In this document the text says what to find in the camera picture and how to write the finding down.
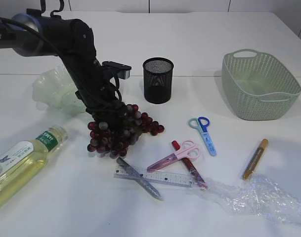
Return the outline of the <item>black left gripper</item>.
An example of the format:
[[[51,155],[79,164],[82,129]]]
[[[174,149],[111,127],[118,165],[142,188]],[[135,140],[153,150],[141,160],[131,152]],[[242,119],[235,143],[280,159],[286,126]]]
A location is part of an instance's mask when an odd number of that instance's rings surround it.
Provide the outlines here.
[[[106,121],[112,128],[120,125],[127,108],[119,91],[119,77],[97,60],[75,60],[77,96],[93,119]]]

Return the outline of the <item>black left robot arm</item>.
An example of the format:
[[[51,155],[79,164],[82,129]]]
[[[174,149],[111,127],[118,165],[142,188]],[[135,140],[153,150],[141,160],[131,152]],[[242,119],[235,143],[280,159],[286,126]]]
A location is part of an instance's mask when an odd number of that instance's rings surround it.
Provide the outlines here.
[[[12,48],[24,57],[57,56],[71,76],[86,112],[94,120],[118,129],[128,114],[119,92],[119,80],[127,79],[131,67],[96,58],[92,29],[80,19],[17,14],[0,17],[0,49]]]

